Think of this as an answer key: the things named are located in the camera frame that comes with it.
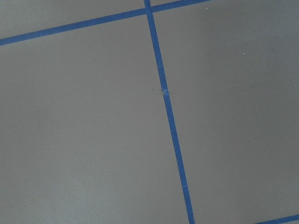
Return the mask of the blue tape line lengthwise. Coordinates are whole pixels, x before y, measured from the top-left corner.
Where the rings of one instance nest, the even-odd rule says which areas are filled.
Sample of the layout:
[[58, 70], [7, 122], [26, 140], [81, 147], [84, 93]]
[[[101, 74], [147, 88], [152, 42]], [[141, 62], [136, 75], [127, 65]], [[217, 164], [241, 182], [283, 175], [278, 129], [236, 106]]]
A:
[[188, 187], [188, 183], [187, 183], [187, 177], [185, 174], [184, 161], [183, 161], [183, 157], [182, 157], [182, 153], [181, 153], [178, 132], [177, 132], [177, 128], [176, 128], [170, 93], [169, 93], [167, 79], [166, 79], [166, 75], [165, 75], [165, 71], [164, 71], [163, 59], [162, 59], [159, 40], [158, 40], [158, 36], [157, 36], [155, 19], [154, 19], [150, 1], [144, 0], [143, 2], [144, 2], [144, 6], [145, 6], [152, 46], [153, 46], [155, 60], [156, 60], [156, 64], [157, 64], [159, 82], [161, 85], [161, 90], [162, 90], [162, 94], [163, 94], [163, 98], [164, 98], [164, 105], [165, 105], [165, 109], [166, 109], [172, 144], [173, 144], [174, 153], [175, 153], [175, 157], [176, 157], [178, 173], [179, 173], [179, 178], [180, 178], [180, 184], [181, 184], [182, 193], [183, 193], [183, 197], [184, 197], [188, 222], [190, 224], [195, 224], [195, 219], [194, 219], [194, 214], [193, 214], [193, 209], [192, 209], [192, 202], [191, 202], [189, 187]]

